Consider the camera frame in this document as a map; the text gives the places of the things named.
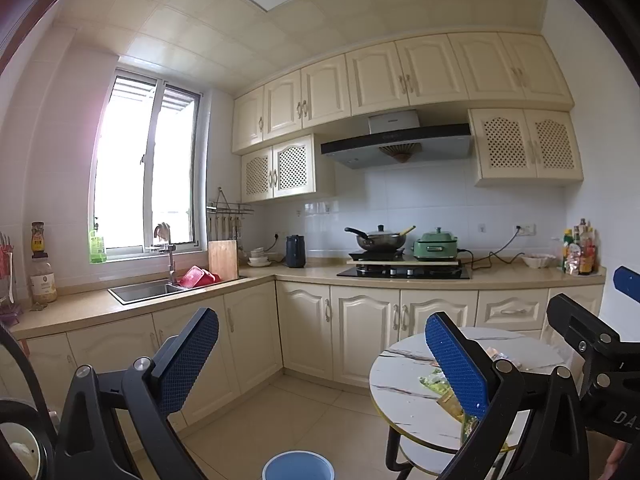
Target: window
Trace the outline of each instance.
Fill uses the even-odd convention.
[[[97,147],[94,216],[108,258],[149,252],[160,222],[195,250],[194,147],[200,95],[118,70]]]

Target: range hood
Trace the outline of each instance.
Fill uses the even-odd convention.
[[[320,152],[359,170],[408,160],[467,158],[471,151],[468,124],[419,126],[415,110],[370,117],[369,131],[369,135],[325,142],[320,145]]]

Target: round marble table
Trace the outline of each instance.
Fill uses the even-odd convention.
[[[551,373],[564,364],[558,353],[542,341],[495,328],[462,328],[482,348],[492,347],[519,362],[521,371]],[[400,447],[415,465],[439,474],[460,448],[460,423],[436,402],[440,395],[418,378],[433,371],[434,358],[417,334],[383,351],[371,367],[369,388],[380,415],[401,435]],[[518,445],[529,412],[519,412],[507,437],[510,449]],[[430,468],[420,463],[428,461]]]

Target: ceiling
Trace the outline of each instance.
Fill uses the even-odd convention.
[[[305,60],[433,27],[540,30],[546,0],[62,0],[58,21],[121,61],[236,94]]]

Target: window frame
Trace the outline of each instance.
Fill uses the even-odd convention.
[[[158,124],[158,115],[162,107],[162,98],[164,96],[164,90],[166,88],[183,92],[194,98],[196,101],[193,115],[192,137],[191,137],[191,166],[190,166],[190,204],[191,204],[191,233],[193,240],[191,242],[174,242],[176,250],[175,253],[190,253],[203,251],[202,247],[202,226],[201,226],[201,214],[200,206],[202,199],[200,198],[201,192],[198,186],[199,182],[196,181],[196,177],[205,171],[204,168],[197,168],[198,157],[196,156],[196,149],[200,143],[200,137],[206,134],[207,128],[202,127],[201,121],[205,120],[201,117],[202,114],[202,99],[203,94],[194,90],[193,88],[186,88],[185,85],[174,81],[170,81],[162,78],[161,76],[151,76],[144,73],[132,72],[127,68],[117,68],[114,72],[110,91],[105,97],[104,107],[102,110],[102,116],[100,118],[100,124],[98,125],[98,136],[100,128],[102,127],[102,120],[106,107],[109,104],[111,95],[117,78],[125,78],[138,82],[145,82],[155,85],[154,102],[152,105],[151,118],[149,121],[149,128],[146,134],[146,150],[141,160],[141,163],[145,165],[144,177],[143,177],[143,200],[142,200],[142,216],[143,216],[143,240],[142,246],[129,246],[129,247],[115,247],[105,248],[107,255],[107,262],[115,260],[128,260],[133,258],[152,258],[156,256],[163,256],[161,253],[155,253],[151,250],[153,244],[153,211],[152,211],[152,186],[153,186],[153,169],[154,169],[154,152],[156,143],[156,127]],[[98,141],[95,144],[94,160],[92,161],[92,184],[91,193],[89,196],[89,229],[94,227],[95,218],[95,181],[97,174],[97,159],[98,159]]]

